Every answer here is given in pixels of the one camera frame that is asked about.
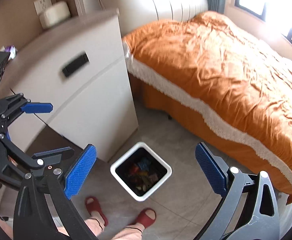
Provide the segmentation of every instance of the trash can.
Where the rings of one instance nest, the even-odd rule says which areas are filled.
[[[144,201],[171,176],[172,168],[146,143],[138,142],[110,172],[135,200]]]

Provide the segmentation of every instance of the white container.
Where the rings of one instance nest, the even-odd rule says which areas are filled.
[[[118,176],[116,169],[127,160],[133,153],[135,153],[139,148],[144,148],[150,155],[152,155],[166,170],[167,173],[151,187],[143,196],[136,195],[129,186]],[[172,168],[159,157],[146,143],[138,142],[130,150],[128,150],[123,156],[121,156],[111,167],[111,174],[115,179],[123,186],[123,188],[137,201],[145,201],[151,194],[153,194],[172,174]]]
[[[67,18],[70,18],[70,12],[67,3],[64,1],[55,3],[39,15],[39,20],[43,29],[53,27]]]

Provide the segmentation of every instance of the nightstand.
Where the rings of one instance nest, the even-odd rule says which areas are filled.
[[[22,150],[48,125],[81,148],[95,145],[108,161],[138,127],[117,11],[72,18],[32,41],[6,67],[0,97],[11,92],[54,106],[10,127]]]

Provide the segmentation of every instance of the gray floor tile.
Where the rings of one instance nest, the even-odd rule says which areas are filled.
[[[171,165],[173,174],[150,197],[174,213],[191,220],[212,191],[195,159],[193,148],[178,154],[174,145],[162,148],[158,154]]]
[[[17,199],[18,191],[6,187],[0,202],[0,216],[14,217],[15,203]]]
[[[109,164],[101,161],[95,163],[81,191],[71,199],[84,219],[89,217],[84,201],[90,195],[99,199],[109,221],[106,230],[99,236],[100,240],[111,239],[122,228],[132,223],[146,207],[157,212],[157,220],[144,232],[143,239],[174,239],[188,224],[187,220],[151,199],[145,202],[135,201],[110,174]]]
[[[192,222],[189,222],[189,224],[174,240],[193,240],[202,228],[203,226],[199,226]]]
[[[222,198],[220,195],[215,194],[213,191],[211,191],[210,195],[205,200],[201,209],[198,211],[198,213],[191,221],[197,225],[204,226],[208,219],[213,214],[213,212],[215,211],[221,199]]]
[[[185,146],[193,147],[194,151],[199,142],[204,142],[214,155],[222,157],[224,161],[228,159],[225,153],[186,130],[174,119],[169,120],[166,113],[146,109],[138,101],[135,101],[134,104],[139,123],[138,130],[143,136],[147,135],[166,145],[174,144],[179,147],[181,152]]]

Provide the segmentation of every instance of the wall outlet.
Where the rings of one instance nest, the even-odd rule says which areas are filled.
[[[34,1],[35,9],[37,15],[39,15],[42,11],[44,11],[46,8],[52,6],[51,0],[36,0]]]

